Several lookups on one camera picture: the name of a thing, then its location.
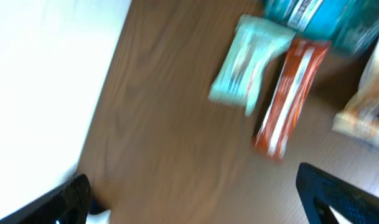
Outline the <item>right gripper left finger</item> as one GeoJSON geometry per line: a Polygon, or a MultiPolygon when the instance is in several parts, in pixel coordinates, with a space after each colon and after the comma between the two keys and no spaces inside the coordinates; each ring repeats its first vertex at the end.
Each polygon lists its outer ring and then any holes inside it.
{"type": "Polygon", "coordinates": [[[90,182],[80,174],[0,219],[0,224],[82,224],[87,220],[90,204],[90,182]]]}

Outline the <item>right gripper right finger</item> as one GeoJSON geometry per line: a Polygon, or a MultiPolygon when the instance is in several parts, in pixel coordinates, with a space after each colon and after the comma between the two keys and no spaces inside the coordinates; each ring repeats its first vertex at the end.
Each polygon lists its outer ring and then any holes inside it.
{"type": "Polygon", "coordinates": [[[379,198],[302,162],[296,188],[309,223],[337,223],[332,210],[352,223],[379,223],[379,198]]]}

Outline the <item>yellow snack bag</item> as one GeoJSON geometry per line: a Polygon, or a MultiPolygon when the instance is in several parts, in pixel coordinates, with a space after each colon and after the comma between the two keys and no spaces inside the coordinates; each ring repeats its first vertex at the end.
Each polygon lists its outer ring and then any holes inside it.
{"type": "Polygon", "coordinates": [[[335,115],[332,129],[379,148],[379,39],[362,73],[358,91],[335,115]]]}

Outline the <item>orange snack bar wrapper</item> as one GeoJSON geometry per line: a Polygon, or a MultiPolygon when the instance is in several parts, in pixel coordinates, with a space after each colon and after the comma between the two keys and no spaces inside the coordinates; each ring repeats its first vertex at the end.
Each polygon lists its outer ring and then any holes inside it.
{"type": "Polygon", "coordinates": [[[286,53],[284,65],[254,148],[280,160],[301,115],[314,77],[330,48],[328,41],[296,38],[286,53]]]}

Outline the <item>light green wet wipes pack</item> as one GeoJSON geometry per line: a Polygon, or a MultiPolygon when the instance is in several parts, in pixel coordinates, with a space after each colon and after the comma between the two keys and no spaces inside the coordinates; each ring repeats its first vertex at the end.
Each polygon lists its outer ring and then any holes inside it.
{"type": "Polygon", "coordinates": [[[220,72],[213,81],[209,100],[245,107],[252,114],[268,62],[285,53],[296,33],[275,22],[244,14],[220,72]]]}

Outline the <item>teal mouthwash bottle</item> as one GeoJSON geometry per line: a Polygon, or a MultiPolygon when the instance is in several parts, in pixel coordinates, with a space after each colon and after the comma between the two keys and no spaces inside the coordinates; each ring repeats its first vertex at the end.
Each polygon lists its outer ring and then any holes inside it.
{"type": "Polygon", "coordinates": [[[266,0],[263,16],[347,54],[363,53],[379,35],[379,0],[266,0]]]}

